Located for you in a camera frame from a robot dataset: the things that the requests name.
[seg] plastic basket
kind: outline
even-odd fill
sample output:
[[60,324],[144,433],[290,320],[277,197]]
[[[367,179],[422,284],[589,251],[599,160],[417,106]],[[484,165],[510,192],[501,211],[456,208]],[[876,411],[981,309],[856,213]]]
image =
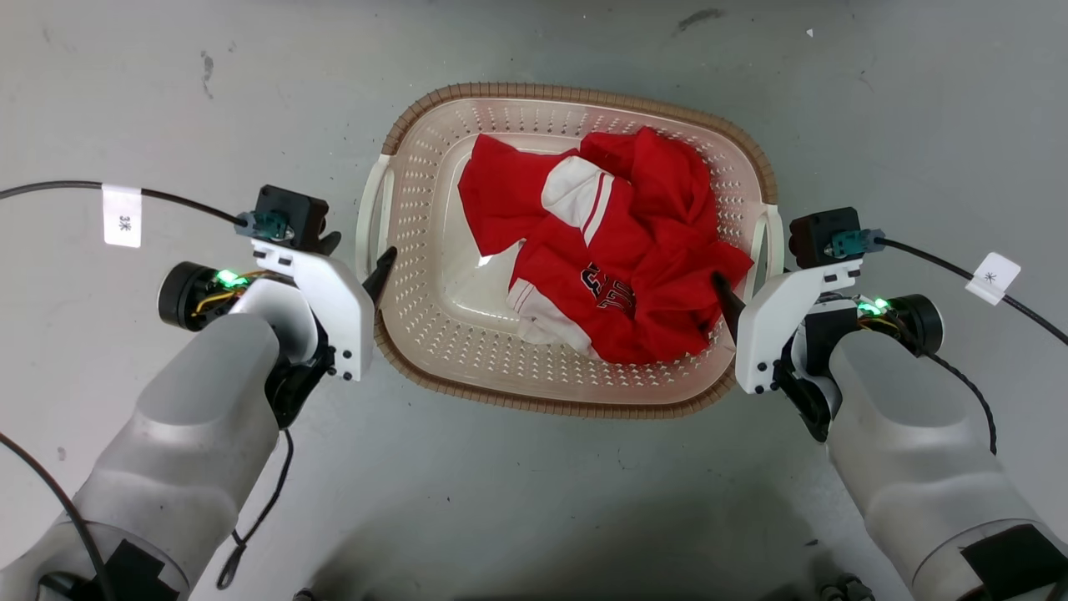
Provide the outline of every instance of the plastic basket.
[[783,232],[767,157],[732,123],[672,105],[593,90],[466,83],[423,96],[393,125],[367,178],[357,222],[363,276],[390,244],[398,255],[375,322],[379,349],[426,389],[516,409],[582,417],[665,418],[693,413],[734,385],[734,345],[722,320],[711,345],[673,363],[587,360],[563,345],[516,335],[505,305],[515,249],[482,257],[457,183],[478,133],[520,149],[559,153],[591,131],[649,126],[705,158],[721,238],[759,260],[736,290],[752,296],[757,270],[782,272]]

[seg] basket rim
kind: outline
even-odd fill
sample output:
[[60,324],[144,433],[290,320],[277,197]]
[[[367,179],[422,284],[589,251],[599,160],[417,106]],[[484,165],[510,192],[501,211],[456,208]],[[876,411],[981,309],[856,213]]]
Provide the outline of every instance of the basket rim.
[[[764,202],[766,204],[778,204],[779,188],[767,155],[749,133],[734,123],[714,114],[676,105],[583,88],[507,82],[459,83],[439,88],[417,100],[397,117],[386,140],[382,142],[382,154],[395,156],[409,129],[423,114],[446,102],[470,98],[516,98],[580,102],[583,105],[641,112],[709,129],[732,140],[742,149],[751,164],[756,169],[760,195]],[[720,400],[737,383],[734,377],[735,362],[732,360],[723,376],[708,389],[689,399],[675,404],[611,405],[561,401],[501,393],[491,389],[462,384],[445,378],[439,378],[420,369],[409,362],[397,349],[386,329],[386,320],[382,318],[380,311],[375,313],[375,343],[378,345],[379,350],[381,350],[386,361],[399,371],[402,376],[428,391],[491,406],[552,415],[610,420],[670,420],[694,414]]]

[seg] white tag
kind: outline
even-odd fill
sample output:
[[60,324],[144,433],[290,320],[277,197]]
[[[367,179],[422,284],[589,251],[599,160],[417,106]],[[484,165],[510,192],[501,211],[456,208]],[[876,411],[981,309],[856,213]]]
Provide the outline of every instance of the white tag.
[[104,184],[104,241],[141,247],[141,188]]
[[972,281],[964,286],[972,294],[986,300],[991,305],[996,305],[1005,296],[1005,289],[1012,283],[1016,275],[1020,274],[1020,265],[1008,258],[991,252],[975,269]]

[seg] white basket handle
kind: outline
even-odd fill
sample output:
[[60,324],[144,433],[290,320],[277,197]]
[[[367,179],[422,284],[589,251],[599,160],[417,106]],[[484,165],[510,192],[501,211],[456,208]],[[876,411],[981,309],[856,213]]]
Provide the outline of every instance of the white basket handle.
[[[371,167],[367,183],[363,186],[363,195],[360,197],[360,208],[356,218],[356,276],[360,278],[361,281],[367,279],[367,275],[375,268],[378,256],[386,252],[386,239],[390,230],[390,211],[393,209],[393,170],[390,169],[392,158],[388,154],[378,157],[378,160]],[[380,212],[378,236],[372,243],[371,226],[375,221],[376,204]]]
[[783,218],[779,216],[779,206],[766,204],[764,212],[756,218],[756,231],[753,232],[753,246],[750,249],[750,258],[753,259],[753,267],[745,275],[744,287],[741,299],[745,303],[753,298],[753,290],[756,287],[756,273],[760,268],[760,249],[764,247],[764,238],[767,234],[767,264],[764,270],[764,281],[768,281],[783,272]]

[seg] red clothing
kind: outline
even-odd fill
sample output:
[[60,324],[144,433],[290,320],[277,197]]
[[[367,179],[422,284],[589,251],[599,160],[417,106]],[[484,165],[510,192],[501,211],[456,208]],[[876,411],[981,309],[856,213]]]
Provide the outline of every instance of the red clothing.
[[701,353],[720,316],[712,272],[737,284],[753,264],[718,239],[709,184],[692,147],[642,128],[561,155],[480,136],[459,190],[483,255],[525,239],[508,294],[520,334],[646,364]]

